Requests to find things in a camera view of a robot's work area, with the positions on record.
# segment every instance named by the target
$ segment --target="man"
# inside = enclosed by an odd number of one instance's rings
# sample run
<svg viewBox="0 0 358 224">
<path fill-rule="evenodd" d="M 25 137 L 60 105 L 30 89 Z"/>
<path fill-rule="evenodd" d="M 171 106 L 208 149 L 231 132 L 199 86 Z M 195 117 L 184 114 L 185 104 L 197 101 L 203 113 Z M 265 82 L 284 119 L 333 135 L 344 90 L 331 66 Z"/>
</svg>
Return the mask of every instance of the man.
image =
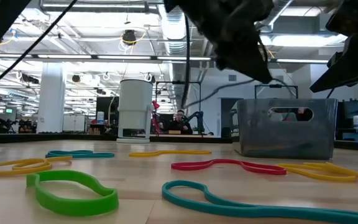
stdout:
<svg viewBox="0 0 358 224">
<path fill-rule="evenodd" d="M 193 134 L 189 122 L 183 121 L 184 115 L 185 112 L 183 110 L 178 110 L 175 119 L 170 121 L 166 128 L 163 127 L 162 123 L 160 123 L 160 127 L 166 131 L 180 131 L 180 134 Z"/>
</svg>

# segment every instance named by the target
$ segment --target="gray metal bin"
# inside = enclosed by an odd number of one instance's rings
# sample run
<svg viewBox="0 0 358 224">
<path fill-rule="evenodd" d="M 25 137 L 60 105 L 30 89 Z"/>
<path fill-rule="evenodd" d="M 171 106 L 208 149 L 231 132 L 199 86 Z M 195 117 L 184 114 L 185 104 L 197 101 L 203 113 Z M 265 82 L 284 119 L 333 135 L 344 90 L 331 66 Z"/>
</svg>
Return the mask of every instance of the gray metal bin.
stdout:
<svg viewBox="0 0 358 224">
<path fill-rule="evenodd" d="M 232 130 L 234 149 L 247 157 L 318 159 L 333 156 L 337 100 L 239 100 L 236 129 Z M 309 121 L 272 121 L 271 108 L 309 108 Z"/>
</svg>

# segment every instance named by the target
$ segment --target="white column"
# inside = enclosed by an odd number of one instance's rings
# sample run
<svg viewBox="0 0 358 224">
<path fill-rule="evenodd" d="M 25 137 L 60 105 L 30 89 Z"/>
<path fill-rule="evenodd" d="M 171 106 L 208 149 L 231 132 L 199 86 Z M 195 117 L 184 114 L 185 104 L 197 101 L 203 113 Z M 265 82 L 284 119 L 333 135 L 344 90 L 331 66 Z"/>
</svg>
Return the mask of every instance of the white column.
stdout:
<svg viewBox="0 0 358 224">
<path fill-rule="evenodd" d="M 44 63 L 42 68 L 37 132 L 63 131 L 66 74 L 62 63 Z"/>
</svg>

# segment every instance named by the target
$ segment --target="red rubber band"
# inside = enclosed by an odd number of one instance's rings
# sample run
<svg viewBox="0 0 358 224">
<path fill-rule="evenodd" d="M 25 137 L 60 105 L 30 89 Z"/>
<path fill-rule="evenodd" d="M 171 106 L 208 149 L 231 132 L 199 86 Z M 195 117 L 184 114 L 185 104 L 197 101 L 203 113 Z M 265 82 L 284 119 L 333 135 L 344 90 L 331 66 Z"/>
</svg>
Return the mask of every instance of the red rubber band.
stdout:
<svg viewBox="0 0 358 224">
<path fill-rule="evenodd" d="M 171 164 L 172 169 L 176 170 L 201 170 L 211 167 L 213 164 L 238 164 L 243 169 L 258 174 L 285 175 L 287 170 L 283 167 L 255 164 L 251 162 L 238 161 L 235 159 L 213 159 L 203 162 L 177 162 Z"/>
</svg>

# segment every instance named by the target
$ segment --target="teal rubber band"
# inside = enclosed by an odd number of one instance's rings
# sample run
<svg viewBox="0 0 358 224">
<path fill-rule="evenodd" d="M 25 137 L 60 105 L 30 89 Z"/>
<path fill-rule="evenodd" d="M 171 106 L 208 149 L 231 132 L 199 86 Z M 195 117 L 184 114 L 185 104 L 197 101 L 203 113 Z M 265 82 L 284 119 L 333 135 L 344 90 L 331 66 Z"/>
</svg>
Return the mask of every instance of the teal rubber band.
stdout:
<svg viewBox="0 0 358 224">
<path fill-rule="evenodd" d="M 46 191 L 40 183 L 50 180 L 69 180 L 80 183 L 100 194 L 96 199 L 69 199 L 57 197 Z M 70 216 L 90 216 L 111 212 L 118 208 L 117 190 L 103 187 L 91 175 L 73 170 L 51 170 L 28 174 L 27 187 L 35 186 L 35 197 L 38 203 L 57 214 Z"/>
<path fill-rule="evenodd" d="M 74 151 L 49 151 L 45 158 L 59 157 L 59 156 L 72 156 L 74 159 L 86 159 L 86 158 L 112 158 L 114 153 L 112 152 L 93 152 L 91 150 L 74 150 Z"/>
<path fill-rule="evenodd" d="M 172 187 L 183 186 L 202 191 L 205 199 L 212 204 L 189 200 L 169 192 L 169 189 Z M 162 186 L 162 197 L 165 200 L 184 208 L 229 217 L 298 218 L 302 220 L 314 220 L 331 223 L 358 223 L 358 212 L 323 208 L 253 205 L 233 202 L 213 195 L 208 191 L 208 187 L 204 184 L 186 180 L 175 180 L 164 184 Z"/>
</svg>

